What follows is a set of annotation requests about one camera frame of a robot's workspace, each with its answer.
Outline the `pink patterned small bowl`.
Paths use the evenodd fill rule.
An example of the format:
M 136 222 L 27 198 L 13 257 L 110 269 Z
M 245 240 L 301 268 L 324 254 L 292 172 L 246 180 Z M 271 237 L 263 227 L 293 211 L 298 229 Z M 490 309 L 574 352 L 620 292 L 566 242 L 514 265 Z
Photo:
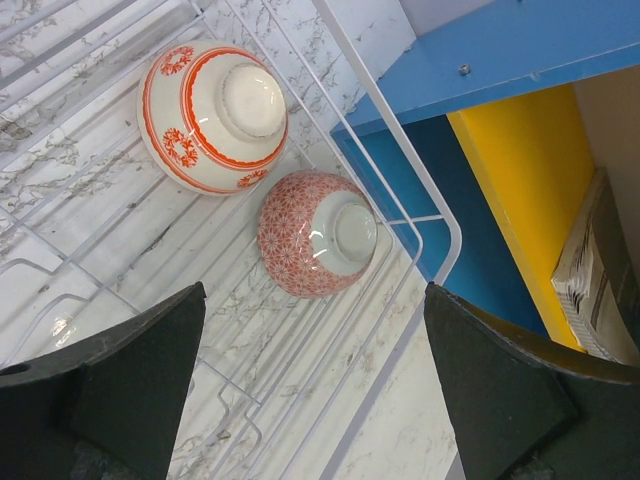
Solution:
M 257 240 L 274 282 L 304 299 L 356 283 L 377 246 L 377 224 L 363 192 L 330 173 L 300 170 L 281 178 L 262 205 Z

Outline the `orange and white bowl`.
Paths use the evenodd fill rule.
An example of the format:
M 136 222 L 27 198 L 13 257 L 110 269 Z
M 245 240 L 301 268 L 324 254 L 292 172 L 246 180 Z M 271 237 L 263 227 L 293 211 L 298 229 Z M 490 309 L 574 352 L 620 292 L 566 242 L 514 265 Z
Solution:
M 268 68 L 242 48 L 211 40 L 159 54 L 140 79 L 137 119 L 159 168 L 205 195 L 261 182 L 288 136 L 286 100 Z

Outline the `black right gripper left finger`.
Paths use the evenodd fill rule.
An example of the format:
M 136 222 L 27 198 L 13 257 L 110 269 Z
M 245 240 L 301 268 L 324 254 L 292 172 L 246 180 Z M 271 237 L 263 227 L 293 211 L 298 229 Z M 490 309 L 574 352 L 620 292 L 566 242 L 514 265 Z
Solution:
M 4 479 L 163 479 L 204 327 L 197 282 L 1 371 Z

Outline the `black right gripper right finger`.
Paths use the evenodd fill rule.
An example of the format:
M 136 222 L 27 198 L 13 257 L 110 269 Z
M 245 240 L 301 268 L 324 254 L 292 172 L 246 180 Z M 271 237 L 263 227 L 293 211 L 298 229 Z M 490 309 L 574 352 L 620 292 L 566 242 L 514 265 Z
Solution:
M 424 319 L 469 479 L 636 479 L 639 370 L 429 283 Z

